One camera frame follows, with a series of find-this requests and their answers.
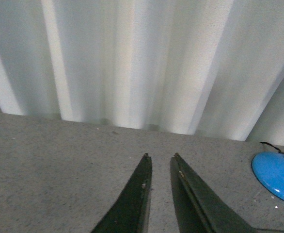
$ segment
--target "speckled floor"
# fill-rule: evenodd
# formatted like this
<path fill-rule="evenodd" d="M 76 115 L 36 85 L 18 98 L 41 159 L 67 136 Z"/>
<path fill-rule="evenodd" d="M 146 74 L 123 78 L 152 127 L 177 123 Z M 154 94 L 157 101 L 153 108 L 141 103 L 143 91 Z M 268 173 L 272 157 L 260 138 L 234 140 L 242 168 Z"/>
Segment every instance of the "speckled floor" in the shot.
<path fill-rule="evenodd" d="M 251 170 L 254 155 L 266 150 L 258 143 L 0 113 L 0 233 L 91 231 L 146 152 L 153 161 L 150 233 L 178 232 L 169 172 L 175 152 L 253 227 L 283 231 L 284 201 Z"/>

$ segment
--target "blue lamp base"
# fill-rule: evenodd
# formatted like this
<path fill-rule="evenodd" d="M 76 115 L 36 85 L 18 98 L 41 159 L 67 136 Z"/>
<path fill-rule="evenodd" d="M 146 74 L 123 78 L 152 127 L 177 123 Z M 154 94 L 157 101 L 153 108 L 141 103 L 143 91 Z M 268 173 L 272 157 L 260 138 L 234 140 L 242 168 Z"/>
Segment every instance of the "blue lamp base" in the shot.
<path fill-rule="evenodd" d="M 284 155 L 274 152 L 259 153 L 252 161 L 252 168 L 260 183 L 284 200 Z"/>

